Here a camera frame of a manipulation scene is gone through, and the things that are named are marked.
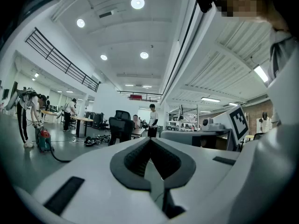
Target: air vent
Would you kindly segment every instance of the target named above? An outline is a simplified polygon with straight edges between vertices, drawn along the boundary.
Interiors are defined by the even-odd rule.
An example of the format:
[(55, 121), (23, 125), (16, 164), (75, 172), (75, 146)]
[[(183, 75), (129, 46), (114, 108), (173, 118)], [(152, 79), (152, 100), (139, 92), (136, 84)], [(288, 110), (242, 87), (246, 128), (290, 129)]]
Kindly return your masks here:
[(99, 15), (99, 17), (103, 18), (103, 17), (107, 17), (107, 16), (111, 16), (111, 15), (113, 15), (113, 11), (101, 14), (101, 15)]

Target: ceiling light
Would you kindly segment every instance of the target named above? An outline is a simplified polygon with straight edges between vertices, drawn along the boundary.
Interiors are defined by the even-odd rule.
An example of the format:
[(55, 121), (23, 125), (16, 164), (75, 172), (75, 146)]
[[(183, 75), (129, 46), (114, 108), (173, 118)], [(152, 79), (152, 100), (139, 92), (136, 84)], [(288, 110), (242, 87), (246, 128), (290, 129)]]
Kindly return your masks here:
[(149, 54), (147, 54), (146, 52), (142, 52), (142, 53), (140, 53), (140, 57), (142, 59), (147, 59), (149, 57)]
[(82, 27), (85, 26), (85, 22), (82, 19), (78, 19), (77, 20), (77, 26), (80, 27), (80, 28), (82, 28)]
[(220, 102), (221, 100), (219, 99), (212, 99), (212, 98), (206, 98), (206, 97), (203, 97), (201, 98), (202, 100), (205, 100), (205, 101), (213, 101), (213, 102)]
[(268, 77), (267, 77), (266, 73), (263, 71), (263, 69), (262, 69), (260, 66), (256, 67), (256, 68), (254, 69), (254, 71), (256, 72), (256, 74), (258, 74), (258, 75), (260, 76), (260, 78), (261, 78), (264, 82), (268, 81)]
[(135, 9), (141, 9), (144, 7), (144, 0), (131, 0), (131, 6)]
[(108, 58), (105, 55), (101, 55), (102, 60), (106, 61)]

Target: floor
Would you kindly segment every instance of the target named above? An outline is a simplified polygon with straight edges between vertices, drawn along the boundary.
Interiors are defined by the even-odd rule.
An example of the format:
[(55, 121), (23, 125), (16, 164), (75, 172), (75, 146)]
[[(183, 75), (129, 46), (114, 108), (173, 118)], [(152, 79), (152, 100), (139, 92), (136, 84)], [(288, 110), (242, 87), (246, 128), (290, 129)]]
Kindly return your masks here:
[[(82, 144), (85, 139), (78, 139), (79, 143), (70, 143), (74, 139), (75, 128), (71, 129), (69, 133), (65, 133), (60, 123), (45, 123), (44, 126), (51, 134), (51, 144), (59, 159), (73, 160), (84, 153), (107, 147), (107, 143), (86, 147)], [(29, 122), (27, 133), (29, 139), (34, 141), (35, 129), (29, 125)], [(94, 137), (98, 134), (110, 135), (110, 132), (87, 128), (87, 136)], [(32, 193), (45, 177), (65, 165), (65, 163), (56, 161), (50, 152), (40, 153), (36, 144), (34, 148), (24, 148), (16, 117), (2, 113), (0, 113), (0, 161), (12, 184), (23, 188), (28, 193)], [(145, 178), (151, 182), (153, 200), (162, 208), (164, 184), (151, 160), (147, 165)]]

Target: vacuum hose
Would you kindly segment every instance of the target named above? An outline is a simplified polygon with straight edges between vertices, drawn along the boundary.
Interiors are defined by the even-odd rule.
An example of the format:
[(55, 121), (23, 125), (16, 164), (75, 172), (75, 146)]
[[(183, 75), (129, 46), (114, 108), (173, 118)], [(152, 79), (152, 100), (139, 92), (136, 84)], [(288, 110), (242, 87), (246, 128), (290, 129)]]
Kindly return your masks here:
[(46, 142), (50, 146), (50, 151), (51, 151), (51, 154), (52, 154), (53, 158), (55, 158), (59, 162), (70, 162), (71, 161), (71, 160), (61, 160), (61, 159), (58, 159), (57, 157), (55, 157), (55, 155), (53, 153), (53, 150), (52, 150), (51, 142), (49, 142), (48, 140), (46, 140)]

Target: sneakers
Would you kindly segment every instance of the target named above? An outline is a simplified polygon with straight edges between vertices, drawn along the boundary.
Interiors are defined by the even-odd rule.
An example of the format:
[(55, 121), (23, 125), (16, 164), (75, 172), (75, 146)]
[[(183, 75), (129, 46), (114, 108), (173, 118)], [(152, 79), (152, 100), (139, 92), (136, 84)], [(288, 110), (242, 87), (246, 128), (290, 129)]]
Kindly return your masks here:
[(24, 143), (24, 147), (34, 147), (33, 143), (29, 140), (27, 140), (25, 143)]

